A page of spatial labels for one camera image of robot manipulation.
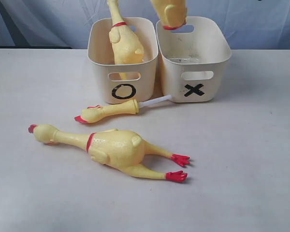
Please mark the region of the white backdrop curtain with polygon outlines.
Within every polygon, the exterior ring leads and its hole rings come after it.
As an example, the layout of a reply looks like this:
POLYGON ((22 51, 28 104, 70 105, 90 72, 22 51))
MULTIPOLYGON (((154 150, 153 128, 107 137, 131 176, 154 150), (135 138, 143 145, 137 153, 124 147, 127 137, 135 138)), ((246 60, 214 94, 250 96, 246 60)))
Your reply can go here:
MULTIPOLYGON (((189 16, 214 20, 232 49, 290 49, 290 0, 188 0, 189 16)), ((0 46, 84 49, 104 0, 0 0, 0 46)))

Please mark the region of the detached chicken head with tube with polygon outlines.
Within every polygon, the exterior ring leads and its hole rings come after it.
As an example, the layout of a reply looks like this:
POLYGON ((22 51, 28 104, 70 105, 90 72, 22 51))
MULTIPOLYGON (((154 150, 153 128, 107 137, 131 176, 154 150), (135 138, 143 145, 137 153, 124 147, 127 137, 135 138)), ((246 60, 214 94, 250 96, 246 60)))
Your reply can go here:
POLYGON ((114 116, 119 114, 134 115, 139 113, 140 108, 147 107, 151 104, 156 104, 162 101, 167 101, 171 98, 171 95, 166 95, 148 101, 138 102, 137 100, 132 99, 120 104, 113 104, 107 106, 90 106, 82 110, 81 114, 79 116, 76 116, 74 119, 75 121, 80 123, 95 123, 108 116, 114 116))

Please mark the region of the yellow rubber chicken front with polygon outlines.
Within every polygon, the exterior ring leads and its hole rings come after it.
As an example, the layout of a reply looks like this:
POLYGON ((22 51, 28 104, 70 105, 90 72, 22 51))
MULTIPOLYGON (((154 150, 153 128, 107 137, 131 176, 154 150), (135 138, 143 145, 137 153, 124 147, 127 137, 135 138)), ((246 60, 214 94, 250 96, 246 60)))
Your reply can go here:
POLYGON ((115 65, 143 63, 144 47, 121 16, 118 1, 108 0, 107 4, 112 18, 109 41, 112 45, 115 65))

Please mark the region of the cream bin marked X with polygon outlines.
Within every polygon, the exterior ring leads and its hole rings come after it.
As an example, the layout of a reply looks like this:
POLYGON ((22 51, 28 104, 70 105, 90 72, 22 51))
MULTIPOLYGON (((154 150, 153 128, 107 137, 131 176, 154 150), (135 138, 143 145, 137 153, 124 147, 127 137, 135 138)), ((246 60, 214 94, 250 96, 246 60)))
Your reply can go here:
POLYGON ((215 21, 201 16, 186 21, 191 32, 156 23, 162 93, 176 103, 207 102, 216 96, 232 52, 215 21))

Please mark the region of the headless yellow rubber chicken body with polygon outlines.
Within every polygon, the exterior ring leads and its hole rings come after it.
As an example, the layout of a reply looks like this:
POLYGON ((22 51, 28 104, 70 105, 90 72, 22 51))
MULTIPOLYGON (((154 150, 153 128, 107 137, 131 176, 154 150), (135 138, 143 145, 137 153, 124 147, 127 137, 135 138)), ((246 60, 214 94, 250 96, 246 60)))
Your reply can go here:
POLYGON ((152 0, 151 3, 165 30, 175 30, 186 24, 185 0, 152 0))

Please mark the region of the yellow rubber chicken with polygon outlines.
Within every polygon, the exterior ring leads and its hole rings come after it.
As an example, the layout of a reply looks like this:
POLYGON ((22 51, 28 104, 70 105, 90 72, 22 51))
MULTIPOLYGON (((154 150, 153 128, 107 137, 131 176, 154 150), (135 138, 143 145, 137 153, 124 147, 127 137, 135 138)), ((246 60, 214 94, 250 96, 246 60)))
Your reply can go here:
POLYGON ((189 164, 189 157, 173 154, 155 146, 133 131, 112 129, 78 134, 60 131, 49 124, 32 124, 28 131, 43 144, 73 145, 86 151, 94 162, 107 165, 132 177, 181 183, 188 176, 183 171, 161 173, 142 165, 145 155, 163 156, 181 167, 189 164))
POLYGON ((108 0, 107 4, 112 18, 109 41, 112 45, 115 65, 143 63, 144 47, 121 16, 118 1, 108 0))

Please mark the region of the cream bin marked O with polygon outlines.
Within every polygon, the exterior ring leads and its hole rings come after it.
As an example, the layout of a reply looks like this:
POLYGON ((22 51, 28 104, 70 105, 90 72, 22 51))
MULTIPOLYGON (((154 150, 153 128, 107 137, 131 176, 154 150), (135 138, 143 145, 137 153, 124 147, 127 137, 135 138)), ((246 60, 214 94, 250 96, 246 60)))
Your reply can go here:
POLYGON ((109 41, 112 26, 110 18, 101 19, 92 25, 88 41, 88 58, 94 78, 106 103, 117 104, 136 99, 150 99, 154 92, 158 43, 152 22, 141 17, 127 17, 125 21, 140 39, 145 49, 144 62, 116 65, 109 41))

